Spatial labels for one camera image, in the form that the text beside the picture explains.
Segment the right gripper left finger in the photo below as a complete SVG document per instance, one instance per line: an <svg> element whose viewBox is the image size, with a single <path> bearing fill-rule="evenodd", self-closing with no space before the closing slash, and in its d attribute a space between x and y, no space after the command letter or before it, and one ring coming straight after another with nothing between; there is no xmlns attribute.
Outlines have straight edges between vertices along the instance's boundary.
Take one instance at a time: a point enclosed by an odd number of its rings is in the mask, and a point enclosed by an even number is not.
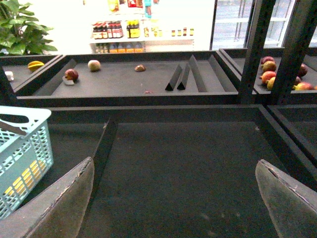
<svg viewBox="0 0 317 238"><path fill-rule="evenodd" d="M2 238L75 238L90 200L94 161L88 157L0 222Z"/></svg>

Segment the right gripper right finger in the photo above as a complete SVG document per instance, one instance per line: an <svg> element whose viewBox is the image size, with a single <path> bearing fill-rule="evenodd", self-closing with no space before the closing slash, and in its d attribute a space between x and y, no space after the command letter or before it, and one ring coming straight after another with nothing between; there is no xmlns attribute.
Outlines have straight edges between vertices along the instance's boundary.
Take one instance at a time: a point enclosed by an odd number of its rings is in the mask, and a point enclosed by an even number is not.
<svg viewBox="0 0 317 238"><path fill-rule="evenodd" d="M266 160L255 169L258 188L280 238L317 236L317 192Z"/></svg>

